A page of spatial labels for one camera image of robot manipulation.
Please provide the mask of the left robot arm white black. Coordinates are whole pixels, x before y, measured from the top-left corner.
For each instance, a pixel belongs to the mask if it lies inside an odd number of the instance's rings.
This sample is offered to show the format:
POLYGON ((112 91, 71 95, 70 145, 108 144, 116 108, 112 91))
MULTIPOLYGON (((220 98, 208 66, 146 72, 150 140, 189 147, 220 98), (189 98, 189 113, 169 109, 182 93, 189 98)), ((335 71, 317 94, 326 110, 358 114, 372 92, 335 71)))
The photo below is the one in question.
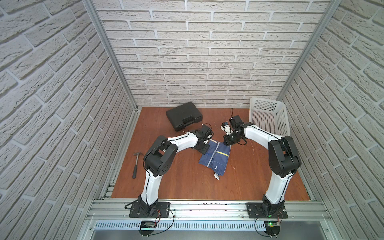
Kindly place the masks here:
POLYGON ((176 154, 186 149, 194 149, 204 155, 210 148, 208 142, 213 135, 210 125, 202 125, 200 129, 176 137, 156 138, 144 156, 146 179, 143 192, 138 196, 140 209, 147 216, 152 216, 157 211, 160 184, 163 175, 170 170, 176 154))

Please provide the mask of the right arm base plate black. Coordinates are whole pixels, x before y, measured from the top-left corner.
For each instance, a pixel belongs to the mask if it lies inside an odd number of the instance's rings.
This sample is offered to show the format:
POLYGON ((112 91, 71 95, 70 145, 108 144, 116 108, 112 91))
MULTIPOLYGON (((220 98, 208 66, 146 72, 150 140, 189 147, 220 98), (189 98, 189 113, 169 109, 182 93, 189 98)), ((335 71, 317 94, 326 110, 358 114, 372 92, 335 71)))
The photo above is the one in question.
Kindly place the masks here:
POLYGON ((250 219, 272 218, 272 219, 287 219, 288 214, 285 207, 285 201, 269 205, 264 202, 246 203, 248 216, 250 219))

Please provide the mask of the blue checked pillowcase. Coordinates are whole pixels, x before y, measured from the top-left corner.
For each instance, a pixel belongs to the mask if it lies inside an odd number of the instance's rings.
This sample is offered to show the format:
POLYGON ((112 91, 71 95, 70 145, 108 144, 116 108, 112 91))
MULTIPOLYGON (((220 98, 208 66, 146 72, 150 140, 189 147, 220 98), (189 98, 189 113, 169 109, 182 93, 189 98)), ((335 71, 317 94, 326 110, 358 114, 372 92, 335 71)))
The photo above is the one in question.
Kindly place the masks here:
POLYGON ((205 155, 202 155, 199 164, 213 170, 214 174, 218 174, 219 177, 223 176, 226 172, 231 147, 215 140, 210 140, 208 144, 210 148, 205 155))

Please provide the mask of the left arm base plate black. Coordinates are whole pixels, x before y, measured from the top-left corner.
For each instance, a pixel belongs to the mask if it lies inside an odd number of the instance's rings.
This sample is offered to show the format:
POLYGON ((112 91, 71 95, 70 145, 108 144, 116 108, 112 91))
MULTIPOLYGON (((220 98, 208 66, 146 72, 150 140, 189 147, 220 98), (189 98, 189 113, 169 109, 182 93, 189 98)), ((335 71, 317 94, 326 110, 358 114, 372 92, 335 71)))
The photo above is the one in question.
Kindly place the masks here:
POLYGON ((170 213, 170 202, 157 202, 155 205, 147 207, 134 202, 130 206, 130 218, 168 218, 170 213))

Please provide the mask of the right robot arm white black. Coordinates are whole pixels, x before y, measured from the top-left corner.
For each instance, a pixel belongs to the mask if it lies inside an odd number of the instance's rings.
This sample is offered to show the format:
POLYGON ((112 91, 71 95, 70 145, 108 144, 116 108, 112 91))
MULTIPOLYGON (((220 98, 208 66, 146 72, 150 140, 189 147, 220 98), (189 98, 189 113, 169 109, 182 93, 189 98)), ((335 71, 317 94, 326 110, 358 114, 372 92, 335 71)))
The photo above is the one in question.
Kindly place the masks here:
POLYGON ((283 207, 291 178, 302 165, 293 138, 274 135, 253 123, 244 123, 240 116, 231 117, 226 124, 229 127, 223 127, 226 132, 224 145, 231 146, 239 144, 241 140, 245 143, 247 140, 252 140, 269 151, 269 166, 272 175, 269 187, 263 195, 261 211, 266 216, 275 214, 283 207))

